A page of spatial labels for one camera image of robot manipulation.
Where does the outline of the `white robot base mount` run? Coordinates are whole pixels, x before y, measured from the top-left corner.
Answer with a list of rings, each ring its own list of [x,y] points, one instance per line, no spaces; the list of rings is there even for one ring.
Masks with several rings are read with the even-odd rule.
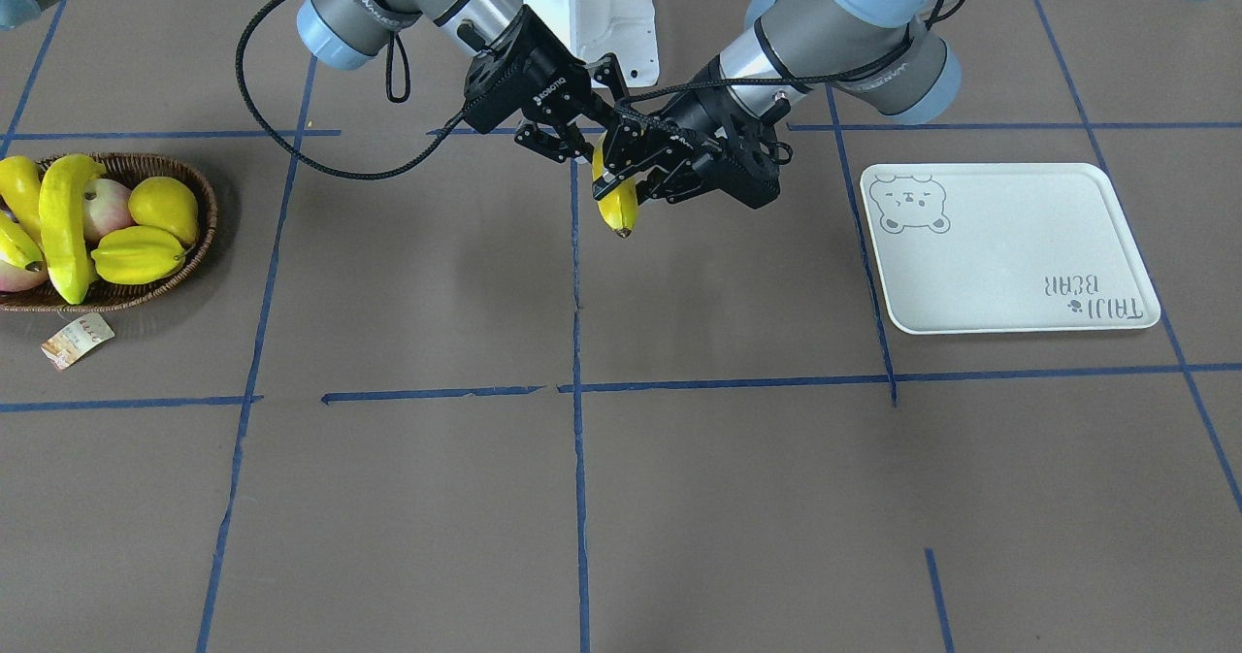
[[[592,62],[615,53],[628,87],[660,77],[655,0],[524,0],[573,56]]]

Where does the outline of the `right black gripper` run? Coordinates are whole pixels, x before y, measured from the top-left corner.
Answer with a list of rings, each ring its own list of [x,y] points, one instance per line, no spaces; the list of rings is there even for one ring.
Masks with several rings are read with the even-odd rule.
[[[595,84],[607,89],[609,99]],[[520,113],[530,120],[515,125],[517,145],[558,163],[590,163],[594,146],[571,122],[586,115],[597,125],[616,125],[616,102],[626,99],[628,88],[616,53],[586,65],[523,6],[501,37],[474,56],[463,96],[463,120],[474,132],[493,132]]]

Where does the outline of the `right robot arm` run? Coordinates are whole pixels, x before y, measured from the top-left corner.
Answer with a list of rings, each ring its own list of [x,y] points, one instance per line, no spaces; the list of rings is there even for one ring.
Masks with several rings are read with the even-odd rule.
[[[578,119],[616,125],[617,112],[592,89],[601,82],[622,99],[616,57],[578,60],[525,0],[306,0],[297,24],[315,60],[355,70],[381,48],[399,48],[401,31],[420,19],[472,56],[463,106],[450,128],[466,123],[487,133],[523,114],[520,145],[554,161],[589,161],[595,151]]]

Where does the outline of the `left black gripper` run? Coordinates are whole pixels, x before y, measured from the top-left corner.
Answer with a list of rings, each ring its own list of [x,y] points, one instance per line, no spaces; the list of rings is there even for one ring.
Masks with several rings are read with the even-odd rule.
[[[792,149],[738,106],[730,87],[684,88],[656,117],[621,119],[607,132],[595,201],[628,178],[637,181],[640,206],[681,204],[717,189],[751,210],[779,197],[779,171]]]

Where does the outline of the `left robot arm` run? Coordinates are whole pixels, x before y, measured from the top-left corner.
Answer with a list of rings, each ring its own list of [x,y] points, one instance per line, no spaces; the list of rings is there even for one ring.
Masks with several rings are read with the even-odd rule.
[[[899,125],[923,125],[958,96],[963,70],[934,30],[964,0],[751,0],[745,29],[640,130],[609,128],[596,153],[599,202],[671,204],[722,190],[751,209],[779,194],[792,150],[775,132],[820,84]]]

